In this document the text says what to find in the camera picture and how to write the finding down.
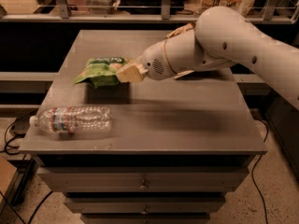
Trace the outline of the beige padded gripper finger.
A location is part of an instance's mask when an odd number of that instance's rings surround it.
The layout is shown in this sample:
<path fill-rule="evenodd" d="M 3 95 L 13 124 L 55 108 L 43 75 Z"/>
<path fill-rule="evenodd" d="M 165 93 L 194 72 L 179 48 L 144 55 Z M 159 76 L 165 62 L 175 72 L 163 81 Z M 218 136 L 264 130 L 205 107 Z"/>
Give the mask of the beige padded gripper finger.
<path fill-rule="evenodd" d="M 141 63 L 128 63 L 117 71 L 116 76 L 120 83 L 142 82 L 148 71 Z"/>

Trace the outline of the white rounded gripper body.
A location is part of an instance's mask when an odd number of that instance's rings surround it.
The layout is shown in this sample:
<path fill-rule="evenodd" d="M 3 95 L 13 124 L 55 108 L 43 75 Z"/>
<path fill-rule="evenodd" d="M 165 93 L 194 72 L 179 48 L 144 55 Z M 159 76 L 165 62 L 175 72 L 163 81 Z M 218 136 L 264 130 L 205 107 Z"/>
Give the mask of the white rounded gripper body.
<path fill-rule="evenodd" d="M 147 49 L 141 55 L 141 63 L 147 70 L 147 77 L 154 80 L 163 80 L 174 75 L 174 71 L 164 54 L 165 42 L 158 42 Z"/>

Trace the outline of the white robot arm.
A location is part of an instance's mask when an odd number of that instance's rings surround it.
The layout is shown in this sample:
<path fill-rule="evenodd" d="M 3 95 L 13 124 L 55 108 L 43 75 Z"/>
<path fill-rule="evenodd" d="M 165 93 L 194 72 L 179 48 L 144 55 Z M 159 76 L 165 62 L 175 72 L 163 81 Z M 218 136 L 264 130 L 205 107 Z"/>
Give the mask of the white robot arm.
<path fill-rule="evenodd" d="M 264 34 L 229 7 L 207 9 L 191 30 L 148 47 L 116 76 L 121 83 L 163 80 L 237 63 L 299 108 L 299 49 Z"/>

